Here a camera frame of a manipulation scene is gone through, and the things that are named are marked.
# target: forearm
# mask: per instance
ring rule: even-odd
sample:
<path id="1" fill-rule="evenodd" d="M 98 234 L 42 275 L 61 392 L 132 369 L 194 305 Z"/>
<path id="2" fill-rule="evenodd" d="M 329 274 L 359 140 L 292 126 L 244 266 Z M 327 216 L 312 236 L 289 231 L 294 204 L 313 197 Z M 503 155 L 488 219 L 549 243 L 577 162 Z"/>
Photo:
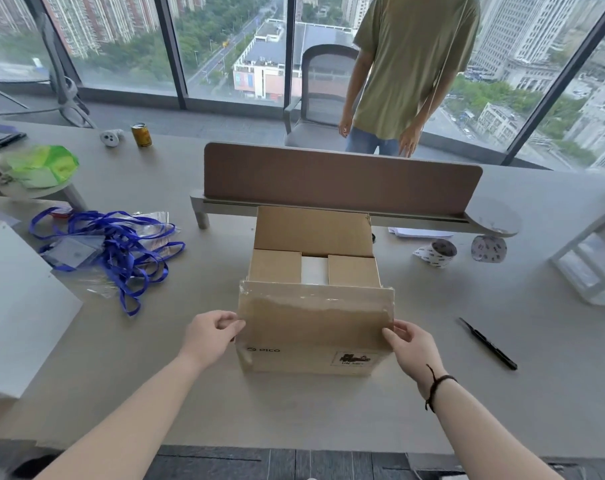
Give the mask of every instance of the forearm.
<path id="1" fill-rule="evenodd" d="M 351 77 L 349 78 L 349 85 L 347 86 L 347 95 L 345 97 L 343 112 L 351 112 L 353 110 L 356 98 L 358 97 L 360 90 L 363 88 L 365 80 L 367 80 L 367 74 L 369 74 L 370 68 L 371 64 L 356 62 L 354 71 L 351 73 Z"/>
<path id="2" fill-rule="evenodd" d="M 429 96 L 425 99 L 425 104 L 422 105 L 416 116 L 416 120 L 420 123 L 421 127 L 426 124 L 429 117 L 434 114 L 435 110 L 443 103 L 445 96 L 447 96 L 447 93 L 449 92 L 449 88 L 451 88 L 454 83 L 456 75 L 455 72 L 443 73 L 438 81 L 438 85 L 429 93 Z"/>
<path id="3" fill-rule="evenodd" d="M 560 480 L 457 382 L 438 387 L 434 411 L 472 480 Z"/>
<path id="4" fill-rule="evenodd" d="M 140 480 L 199 373 L 193 363 L 174 359 L 37 480 Z"/>

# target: desk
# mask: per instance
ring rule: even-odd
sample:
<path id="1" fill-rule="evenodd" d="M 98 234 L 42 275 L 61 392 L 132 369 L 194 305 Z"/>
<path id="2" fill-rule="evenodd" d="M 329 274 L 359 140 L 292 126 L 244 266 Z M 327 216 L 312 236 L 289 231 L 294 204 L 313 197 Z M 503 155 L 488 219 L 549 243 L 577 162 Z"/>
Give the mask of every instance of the desk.
<path id="1" fill-rule="evenodd" d="M 103 146 L 95 130 L 17 123 L 41 143 L 81 158 L 76 187 L 99 210 L 169 210 L 186 242 L 169 278 L 143 296 L 135 321 L 107 300 L 85 302 L 22 399 L 0 401 L 0 438 L 68 445 L 95 426 L 177 352 L 191 317 L 235 309 L 255 219 L 212 215 L 198 229 L 189 192 L 202 185 L 205 141 L 154 135 Z M 523 217 L 505 263 L 476 263 L 471 234 L 443 270 L 411 256 L 419 241 L 374 228 L 381 282 L 396 290 L 396 315 L 436 339 L 443 362 L 535 453 L 605 458 L 605 308 L 578 298 L 546 259 L 605 210 L 605 177 L 487 166 L 478 192 Z M 27 219 L 44 203 L 0 210 Z M 519 365 L 509 372 L 455 322 L 465 317 Z M 370 378 L 243 375 L 227 350 L 186 399 L 168 444 L 449 453 L 438 421 L 393 358 Z"/>

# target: t-shirt sleeve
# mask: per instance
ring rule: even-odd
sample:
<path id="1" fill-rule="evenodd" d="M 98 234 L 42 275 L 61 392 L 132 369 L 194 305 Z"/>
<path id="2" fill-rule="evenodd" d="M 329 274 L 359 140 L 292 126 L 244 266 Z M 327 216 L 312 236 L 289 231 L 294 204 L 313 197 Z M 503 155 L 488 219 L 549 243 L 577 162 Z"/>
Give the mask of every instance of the t-shirt sleeve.
<path id="1" fill-rule="evenodd" d="M 354 37 L 354 44 L 371 54 L 376 54 L 376 50 L 378 49 L 378 35 L 381 28 L 381 16 L 383 14 L 382 5 L 383 0 L 372 1 Z"/>
<path id="2" fill-rule="evenodd" d="M 472 56 L 474 40 L 478 32 L 479 11 L 470 11 L 458 27 L 458 33 L 454 38 L 449 56 L 445 62 L 445 72 L 455 70 L 465 72 L 467 64 Z"/>

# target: floor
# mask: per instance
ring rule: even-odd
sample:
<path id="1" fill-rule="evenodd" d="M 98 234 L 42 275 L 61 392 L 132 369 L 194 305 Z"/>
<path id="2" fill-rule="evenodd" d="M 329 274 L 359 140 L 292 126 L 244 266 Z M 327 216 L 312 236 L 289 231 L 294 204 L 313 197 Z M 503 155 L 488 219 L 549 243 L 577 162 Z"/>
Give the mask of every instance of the floor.
<path id="1" fill-rule="evenodd" d="M 55 100 L 42 96 L 16 95 L 16 99 L 32 109 L 54 107 Z M 285 136 L 284 123 L 278 120 L 223 116 L 192 111 L 172 109 L 154 109 L 148 107 L 120 106 L 88 102 L 90 117 L 99 128 L 121 128 L 129 132 L 129 127 L 137 122 L 145 122 L 151 136 L 166 134 L 188 136 L 212 141 L 230 141 L 233 143 L 282 145 Z M 0 111 L 20 111 L 20 106 L 0 96 Z M 28 121 L 68 126 L 69 124 L 57 112 L 27 114 L 2 118 L 6 121 Z M 419 146 L 414 154 L 416 159 L 473 162 L 467 158 L 434 148 Z"/>
<path id="2" fill-rule="evenodd" d="M 0 468 L 12 472 L 52 452 L 32 442 L 4 441 Z M 605 480 L 605 460 L 550 463 L 567 480 Z M 165 445 L 145 480 L 438 480 L 455 473 L 460 473 L 458 462 L 447 455 Z"/>

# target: olive green t-shirt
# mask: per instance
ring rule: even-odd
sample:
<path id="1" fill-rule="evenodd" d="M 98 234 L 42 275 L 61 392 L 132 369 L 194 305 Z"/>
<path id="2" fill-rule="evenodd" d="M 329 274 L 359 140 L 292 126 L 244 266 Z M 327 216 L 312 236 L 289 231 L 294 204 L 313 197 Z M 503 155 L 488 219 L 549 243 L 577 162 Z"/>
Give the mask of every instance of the olive green t-shirt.
<path id="1" fill-rule="evenodd" d="M 465 71 L 479 16 L 478 0 L 373 0 L 354 38 L 374 54 L 354 126 L 398 139 L 439 72 Z"/>

